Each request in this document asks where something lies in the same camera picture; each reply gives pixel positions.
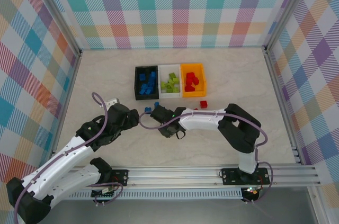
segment small block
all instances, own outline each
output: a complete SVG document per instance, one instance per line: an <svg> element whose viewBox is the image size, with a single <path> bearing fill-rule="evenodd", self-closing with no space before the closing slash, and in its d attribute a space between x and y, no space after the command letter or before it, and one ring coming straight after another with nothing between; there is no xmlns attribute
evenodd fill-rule
<svg viewBox="0 0 339 224"><path fill-rule="evenodd" d="M193 78L193 84L194 85L199 85L199 79L197 77Z"/></svg>
<svg viewBox="0 0 339 224"><path fill-rule="evenodd" d="M200 107L201 107L202 109L207 108L207 101L201 101L201 102L200 102Z"/></svg>
<svg viewBox="0 0 339 224"><path fill-rule="evenodd" d="M193 78L193 77L195 77L194 72L189 72L186 74L186 78Z"/></svg>
<svg viewBox="0 0 339 224"><path fill-rule="evenodd" d="M185 91L186 92L194 92L195 91L195 88L191 85L186 85L185 86Z"/></svg>
<svg viewBox="0 0 339 224"><path fill-rule="evenodd" d="M193 79L191 79L191 78L186 78L186 85L192 85L192 83L193 83Z"/></svg>
<svg viewBox="0 0 339 224"><path fill-rule="evenodd" d="M173 73L169 73L169 78L170 78L170 79L172 79L172 78L174 78L174 77L176 77L176 75L175 75L174 72L173 72Z"/></svg>
<svg viewBox="0 0 339 224"><path fill-rule="evenodd" d="M177 78L177 77L173 77L172 81L173 81L174 84L179 84L180 83L179 78Z"/></svg>
<svg viewBox="0 0 339 224"><path fill-rule="evenodd" d="M139 74L139 80L140 81L145 81L146 80L146 75L144 73Z"/></svg>

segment plaid backdrop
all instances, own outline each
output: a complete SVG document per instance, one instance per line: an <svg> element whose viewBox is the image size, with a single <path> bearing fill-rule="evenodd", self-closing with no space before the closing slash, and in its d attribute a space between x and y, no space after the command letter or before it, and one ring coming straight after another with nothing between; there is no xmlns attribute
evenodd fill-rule
<svg viewBox="0 0 339 224"><path fill-rule="evenodd" d="M283 1L56 0L91 49L261 46Z"/></svg>
<svg viewBox="0 0 339 224"><path fill-rule="evenodd" d="M0 223L5 183L48 158L75 59L42 0L0 0Z"/></svg>
<svg viewBox="0 0 339 224"><path fill-rule="evenodd" d="M339 0L301 0L274 46L298 141L339 223Z"/></svg>

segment black bracket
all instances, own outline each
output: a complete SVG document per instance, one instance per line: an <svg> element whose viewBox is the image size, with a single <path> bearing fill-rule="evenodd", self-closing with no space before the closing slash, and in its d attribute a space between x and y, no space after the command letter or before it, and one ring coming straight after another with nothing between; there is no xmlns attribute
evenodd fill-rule
<svg viewBox="0 0 339 224"><path fill-rule="evenodd" d="M124 187L127 186L128 181L128 170L127 169L113 169L111 171L111 178L113 183L121 183ZM114 196L114 188L111 187L110 191L103 193L102 190L92 190L91 197L98 198L112 198ZM98 200L99 203L105 202L107 200Z"/></svg>
<svg viewBox="0 0 339 224"><path fill-rule="evenodd" d="M223 168L220 173L223 185L268 185L270 184L267 168L259 167L251 175L251 179L244 182L238 168Z"/></svg>

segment marble surface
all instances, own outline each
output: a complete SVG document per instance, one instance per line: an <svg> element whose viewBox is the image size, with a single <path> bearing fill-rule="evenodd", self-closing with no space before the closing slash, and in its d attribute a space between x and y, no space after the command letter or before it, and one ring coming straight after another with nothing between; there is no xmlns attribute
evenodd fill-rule
<svg viewBox="0 0 339 224"><path fill-rule="evenodd" d="M66 145L84 122L103 114L103 109L92 100L93 91L104 100L116 97L121 104L137 109L140 114L145 107L154 107L155 100L135 100L135 67L184 62L204 64L207 96L160 99L162 106L171 110L178 106L194 109L199 107L200 100L207 100L208 109L213 110L236 103L257 118L269 136L269 142L259 148L259 159L273 164L295 162L260 48L84 51L58 150ZM144 118L144 123L158 125L148 116ZM79 165L88 164L94 157L102 157L113 166L238 163L236 150L217 131L189 131L184 139L177 140L175 136L165 138L157 130L146 130L140 126L124 131L115 142L101 147Z"/></svg>

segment green cube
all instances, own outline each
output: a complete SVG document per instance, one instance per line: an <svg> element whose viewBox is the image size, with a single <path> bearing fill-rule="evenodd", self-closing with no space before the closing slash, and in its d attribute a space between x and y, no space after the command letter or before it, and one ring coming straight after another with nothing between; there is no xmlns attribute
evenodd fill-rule
<svg viewBox="0 0 339 224"><path fill-rule="evenodd" d="M177 78L177 77L173 77L172 80L173 80L174 84L179 84L180 83L179 78Z"/></svg>
<svg viewBox="0 0 339 224"><path fill-rule="evenodd" d="M170 78L170 79L172 79L172 78L174 78L174 77L176 77L176 75L175 75L174 72L173 72L173 73L169 73L169 78Z"/></svg>
<svg viewBox="0 0 339 224"><path fill-rule="evenodd" d="M161 90L165 90L166 89L166 83L161 81L160 87L161 87Z"/></svg>

